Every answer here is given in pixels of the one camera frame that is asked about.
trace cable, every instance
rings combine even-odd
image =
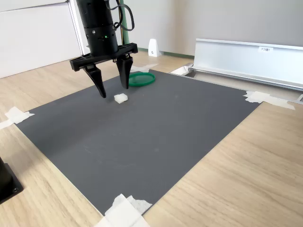
[[[105,1],[105,4],[106,4],[106,7],[109,10],[115,10],[116,8],[119,7],[119,11],[120,11],[121,17],[120,17],[120,21],[119,22],[115,22],[114,23],[115,30],[117,30],[117,28],[119,28],[119,26],[121,26],[125,31],[133,31],[133,29],[134,29],[134,17],[133,17],[133,13],[132,13],[131,9],[127,5],[125,5],[125,4],[120,4],[119,0],[116,0],[117,6],[111,9],[110,6],[109,6],[109,1],[108,0],[104,0],[104,1]],[[122,25],[122,20],[123,20],[122,7],[126,8],[128,10],[128,12],[129,12],[129,15],[131,16],[131,20],[132,20],[132,28],[131,29],[126,28],[126,27],[124,27]]]

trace wooden floor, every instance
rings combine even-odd
[[[134,65],[170,72],[191,59],[134,54]],[[103,79],[116,65],[98,65]],[[0,121],[93,85],[69,62],[0,79]],[[302,227],[303,105],[262,103],[145,215],[151,227]],[[0,226],[94,226],[102,215],[15,126],[0,130],[0,156],[24,191],[0,205]]]

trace masking tape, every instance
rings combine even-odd
[[[290,105],[287,103],[287,100],[281,99],[281,98],[276,98],[270,96],[270,94],[262,93],[262,92],[252,92],[252,91],[247,91],[247,94],[244,95],[244,97],[247,97],[245,99],[246,101],[249,101],[250,103],[262,103],[262,102],[267,102],[272,105],[277,105],[280,107],[284,107],[287,109],[295,110],[293,105]]]
[[[33,116],[34,114],[27,112],[22,112],[17,107],[12,107],[6,114],[8,120],[0,123],[0,129],[4,129],[6,127],[9,127],[12,124],[18,124],[25,119],[29,118],[30,116]]]
[[[139,212],[130,201],[138,204],[138,201],[132,196],[126,199],[123,194],[118,195],[112,207],[105,212],[105,216],[95,227],[150,227],[141,216],[141,212]],[[141,203],[143,203],[144,206],[147,204],[149,204],[149,207],[151,206],[150,203],[145,201],[141,201]]]
[[[152,68],[156,65],[158,65],[158,64],[145,65],[143,67],[137,67],[137,66],[132,65],[131,72],[137,72],[137,71],[149,72],[150,68]]]

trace gray mat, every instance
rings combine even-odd
[[[155,204],[258,106],[242,90],[151,72],[148,86],[125,90],[116,77],[106,99],[92,86],[17,125],[103,214],[121,193]]]

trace label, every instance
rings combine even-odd
[[[270,53],[274,50],[273,47],[265,47],[265,46],[260,46],[259,47],[259,52],[262,52],[262,53]]]

